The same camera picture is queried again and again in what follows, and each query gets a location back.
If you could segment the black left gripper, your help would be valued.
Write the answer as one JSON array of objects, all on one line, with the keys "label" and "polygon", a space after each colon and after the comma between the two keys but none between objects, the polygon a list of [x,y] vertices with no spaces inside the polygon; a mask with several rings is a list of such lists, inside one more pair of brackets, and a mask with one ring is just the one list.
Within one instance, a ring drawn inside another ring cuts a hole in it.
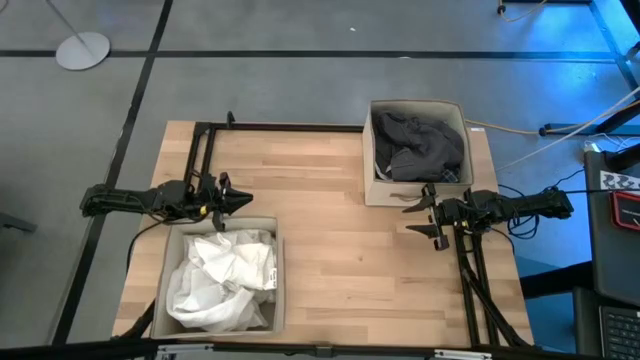
[{"label": "black left gripper", "polygon": [[[231,188],[230,177],[227,172],[222,172],[218,178],[210,173],[199,173],[198,197],[201,200],[199,206],[199,220],[205,220],[211,215],[211,221],[218,232],[225,231],[223,215],[233,214],[253,201],[253,195],[247,192]],[[206,206],[207,214],[202,216],[200,208]]]}]

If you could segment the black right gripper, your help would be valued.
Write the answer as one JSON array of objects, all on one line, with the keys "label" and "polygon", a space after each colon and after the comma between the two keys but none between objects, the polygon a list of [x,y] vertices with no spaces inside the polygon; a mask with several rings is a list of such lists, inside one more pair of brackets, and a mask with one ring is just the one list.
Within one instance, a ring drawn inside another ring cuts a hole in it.
[{"label": "black right gripper", "polygon": [[460,201],[449,198],[436,201],[437,193],[433,184],[427,184],[422,189],[423,197],[420,201],[403,210],[403,213],[429,211],[429,225],[407,225],[406,229],[418,232],[433,240],[436,251],[443,251],[449,247],[448,236],[443,226],[461,226],[463,222]]}]

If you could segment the dark grey garment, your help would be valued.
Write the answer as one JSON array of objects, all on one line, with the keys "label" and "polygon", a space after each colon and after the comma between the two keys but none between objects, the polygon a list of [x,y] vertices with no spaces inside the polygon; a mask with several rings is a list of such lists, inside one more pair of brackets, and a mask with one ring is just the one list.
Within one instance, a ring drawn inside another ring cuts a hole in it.
[{"label": "dark grey garment", "polygon": [[461,180],[465,159],[461,135],[441,120],[378,112],[371,120],[376,176],[394,182],[443,183],[445,169]]}]

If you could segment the white garment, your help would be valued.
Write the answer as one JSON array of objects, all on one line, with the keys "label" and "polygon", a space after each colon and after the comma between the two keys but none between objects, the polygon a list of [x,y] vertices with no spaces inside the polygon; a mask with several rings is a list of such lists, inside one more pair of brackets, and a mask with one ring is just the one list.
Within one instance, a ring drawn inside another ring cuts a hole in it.
[{"label": "white garment", "polygon": [[265,327],[260,306],[276,301],[273,234],[242,229],[183,237],[184,259],[171,274],[166,311],[186,328],[223,333]]}]

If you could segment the beige fabric bin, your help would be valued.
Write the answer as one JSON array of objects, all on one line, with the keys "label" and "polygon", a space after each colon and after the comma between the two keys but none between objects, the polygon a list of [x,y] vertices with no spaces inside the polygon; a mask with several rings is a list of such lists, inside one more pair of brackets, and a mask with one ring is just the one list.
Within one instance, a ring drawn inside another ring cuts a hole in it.
[{"label": "beige fabric bin", "polygon": [[[371,126],[373,115],[378,112],[398,112],[409,116],[430,117],[441,120],[457,131],[464,141],[465,159],[458,183],[394,182],[381,180],[374,169],[375,140]],[[364,202],[367,206],[409,206],[422,197],[421,190],[427,184],[435,186],[441,197],[456,197],[474,184],[471,145],[459,104],[438,100],[375,100],[369,104],[362,132],[362,157]]]},{"label": "beige fabric bin", "polygon": [[164,262],[158,284],[155,311],[151,325],[152,338],[196,339],[205,337],[271,336],[283,330],[286,301],[284,260],[285,243],[284,238],[279,234],[277,219],[274,217],[229,217],[223,221],[225,224],[224,232],[242,229],[260,229],[271,232],[276,240],[276,301],[274,303],[267,303],[260,306],[260,310],[267,319],[268,325],[265,327],[249,328],[245,331],[213,333],[201,328],[186,328],[167,313],[166,294],[169,280],[172,272],[178,268],[184,259],[183,237],[186,235],[218,232],[210,222],[175,225],[169,231],[165,247]]}]

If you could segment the black stand leg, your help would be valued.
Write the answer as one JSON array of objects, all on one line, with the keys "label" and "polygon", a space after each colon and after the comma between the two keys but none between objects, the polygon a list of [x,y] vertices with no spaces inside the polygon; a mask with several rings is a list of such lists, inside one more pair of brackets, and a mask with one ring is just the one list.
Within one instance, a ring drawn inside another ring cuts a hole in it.
[{"label": "black stand leg", "polygon": [[622,110],[607,116],[601,123],[584,124],[562,124],[548,123],[538,130],[540,136],[547,135],[568,135],[579,129],[578,135],[590,136],[597,134],[607,134],[615,136],[640,136],[640,123],[632,125],[632,120],[640,120],[640,100],[635,101]]}]

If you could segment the black equipment case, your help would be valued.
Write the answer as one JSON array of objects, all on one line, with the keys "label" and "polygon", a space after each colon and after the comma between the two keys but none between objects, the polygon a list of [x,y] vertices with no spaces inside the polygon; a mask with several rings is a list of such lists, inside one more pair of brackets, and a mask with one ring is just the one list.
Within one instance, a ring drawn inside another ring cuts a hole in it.
[{"label": "black equipment case", "polygon": [[610,192],[600,192],[601,172],[609,171],[604,154],[584,154],[591,253],[596,291],[640,307],[640,231],[614,223]]}]

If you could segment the black and white marker tag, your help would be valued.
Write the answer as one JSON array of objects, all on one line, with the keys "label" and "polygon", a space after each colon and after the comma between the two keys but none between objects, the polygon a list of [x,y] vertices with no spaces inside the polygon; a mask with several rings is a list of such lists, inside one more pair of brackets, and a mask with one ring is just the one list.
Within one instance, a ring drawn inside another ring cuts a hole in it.
[{"label": "black and white marker tag", "polygon": [[634,194],[640,194],[640,178],[626,174],[601,171],[600,189],[623,190]]}]

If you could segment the red device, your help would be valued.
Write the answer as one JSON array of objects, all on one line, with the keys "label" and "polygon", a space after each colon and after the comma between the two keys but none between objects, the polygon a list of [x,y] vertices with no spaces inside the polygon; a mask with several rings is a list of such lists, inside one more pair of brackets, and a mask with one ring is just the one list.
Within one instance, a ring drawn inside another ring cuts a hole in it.
[{"label": "red device", "polygon": [[640,232],[640,195],[613,192],[611,206],[612,221],[616,226]]}]

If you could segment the round white stand base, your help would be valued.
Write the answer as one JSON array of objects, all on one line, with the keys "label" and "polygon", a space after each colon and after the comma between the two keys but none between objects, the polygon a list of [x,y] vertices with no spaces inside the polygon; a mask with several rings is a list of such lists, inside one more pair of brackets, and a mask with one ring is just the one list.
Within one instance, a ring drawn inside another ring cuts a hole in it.
[{"label": "round white stand base", "polygon": [[65,39],[55,52],[56,63],[65,70],[84,71],[101,64],[111,51],[111,42],[97,32],[78,32],[52,0],[44,0],[71,36]]}]

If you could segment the black rig beam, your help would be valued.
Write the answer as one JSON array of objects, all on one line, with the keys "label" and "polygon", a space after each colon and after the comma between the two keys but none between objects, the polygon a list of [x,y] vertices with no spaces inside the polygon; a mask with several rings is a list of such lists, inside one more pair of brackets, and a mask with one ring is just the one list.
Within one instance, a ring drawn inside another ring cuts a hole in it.
[{"label": "black rig beam", "polygon": [[195,352],[274,353],[285,356],[308,355],[328,359],[337,356],[402,356],[454,360],[640,360],[640,355],[601,357],[549,352],[535,347],[477,345],[470,348],[385,347],[313,344],[269,344],[239,342],[178,342],[153,339],[43,345],[0,349],[0,360],[129,360],[159,354]]}]

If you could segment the grey furniture foot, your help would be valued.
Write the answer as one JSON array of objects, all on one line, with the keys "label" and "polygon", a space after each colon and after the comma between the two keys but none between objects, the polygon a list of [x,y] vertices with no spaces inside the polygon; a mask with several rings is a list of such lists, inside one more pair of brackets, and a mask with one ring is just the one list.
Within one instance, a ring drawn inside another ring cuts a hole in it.
[{"label": "grey furniture foot", "polygon": [[37,226],[26,220],[0,212],[0,228],[16,229],[27,233],[34,233]]}]

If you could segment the black metal frame rails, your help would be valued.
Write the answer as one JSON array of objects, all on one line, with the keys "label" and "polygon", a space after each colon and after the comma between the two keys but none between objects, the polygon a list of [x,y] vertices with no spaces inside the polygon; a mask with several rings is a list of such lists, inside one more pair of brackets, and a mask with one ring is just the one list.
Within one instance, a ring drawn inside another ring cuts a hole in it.
[{"label": "black metal frame rails", "polygon": [[[218,130],[229,131],[259,131],[259,132],[314,132],[314,133],[357,133],[364,130],[363,125],[333,125],[333,124],[286,124],[286,123],[237,123],[231,111],[227,112],[227,119],[224,123],[218,122],[196,122],[194,124],[191,145],[187,157],[184,181],[190,185],[193,178],[198,179],[197,189],[204,184],[204,176],[209,173],[209,168],[214,153],[215,136]],[[204,155],[202,157],[201,169],[195,167],[198,148],[201,137],[205,136]]]}]

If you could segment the black diagonal frame struts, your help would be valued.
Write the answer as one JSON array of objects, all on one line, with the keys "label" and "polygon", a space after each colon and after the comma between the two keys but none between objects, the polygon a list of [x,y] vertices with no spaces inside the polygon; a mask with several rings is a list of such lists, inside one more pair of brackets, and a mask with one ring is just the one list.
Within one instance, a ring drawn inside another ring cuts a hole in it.
[{"label": "black diagonal frame struts", "polygon": [[508,347],[531,349],[532,345],[526,342],[509,324],[491,297],[481,236],[478,234],[468,235],[463,230],[455,230],[454,240],[471,346],[477,347],[482,344],[476,315],[475,300],[478,300],[484,312],[488,340],[491,346],[501,346],[500,338],[503,338]]}]

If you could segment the black diagonal frame strut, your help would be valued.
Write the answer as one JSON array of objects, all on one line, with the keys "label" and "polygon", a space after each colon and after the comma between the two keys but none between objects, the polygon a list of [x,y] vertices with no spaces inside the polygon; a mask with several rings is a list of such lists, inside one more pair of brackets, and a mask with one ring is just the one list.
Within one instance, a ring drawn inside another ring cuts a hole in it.
[{"label": "black diagonal frame strut", "polygon": [[153,321],[156,301],[152,301],[144,313],[124,333],[118,335],[122,339],[140,339]]}]

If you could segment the black table leg frame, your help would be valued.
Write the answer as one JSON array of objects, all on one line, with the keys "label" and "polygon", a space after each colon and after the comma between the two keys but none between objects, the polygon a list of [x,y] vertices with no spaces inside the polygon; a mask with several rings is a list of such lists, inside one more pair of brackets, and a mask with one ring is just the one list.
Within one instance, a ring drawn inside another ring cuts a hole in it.
[{"label": "black table leg frame", "polygon": [[[596,25],[599,27],[601,35],[603,36],[609,50],[613,53],[614,61],[625,82],[630,89],[634,89],[639,86],[635,76],[633,75],[628,65],[627,57],[622,54],[622,51],[618,46],[610,27],[606,24],[602,13],[595,4],[595,0],[496,0],[496,2],[496,13],[506,22],[516,22],[519,20],[523,20],[524,18],[533,15],[538,11],[541,11],[545,6],[549,5],[587,6],[596,22]],[[507,4],[530,4],[531,8],[525,13],[520,14],[516,17],[508,17],[506,15]]]}]

